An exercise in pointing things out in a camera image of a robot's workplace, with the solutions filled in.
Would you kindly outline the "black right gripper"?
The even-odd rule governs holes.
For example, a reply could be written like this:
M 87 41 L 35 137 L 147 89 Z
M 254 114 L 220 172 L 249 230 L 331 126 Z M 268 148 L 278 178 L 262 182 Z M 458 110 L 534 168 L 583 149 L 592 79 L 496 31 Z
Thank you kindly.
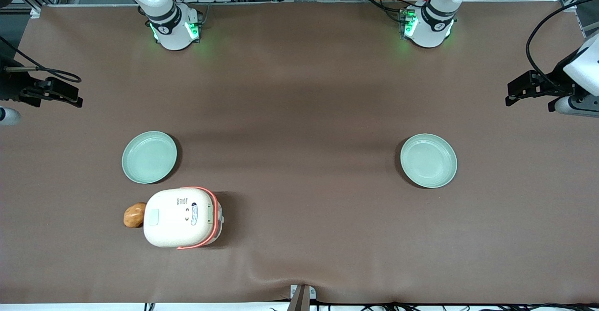
M 79 89 L 58 78 L 46 79 L 46 91 L 38 86 L 41 81 L 30 77 L 36 72 L 37 65 L 24 66 L 13 58 L 0 60 L 0 100 L 23 102 L 33 107 L 41 107 L 42 101 L 58 101 L 71 106 L 83 107 L 83 98 L 69 99 L 66 96 L 78 96 Z

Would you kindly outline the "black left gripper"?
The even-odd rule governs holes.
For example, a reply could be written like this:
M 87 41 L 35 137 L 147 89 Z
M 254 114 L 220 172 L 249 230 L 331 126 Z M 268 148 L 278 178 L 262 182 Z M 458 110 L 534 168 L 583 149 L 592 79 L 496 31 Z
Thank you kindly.
M 541 96 L 571 96 L 576 91 L 576 83 L 563 70 L 565 65 L 558 64 L 552 72 L 543 77 L 536 70 L 529 70 L 507 84 L 508 95 L 505 106 L 513 106 L 526 98 Z

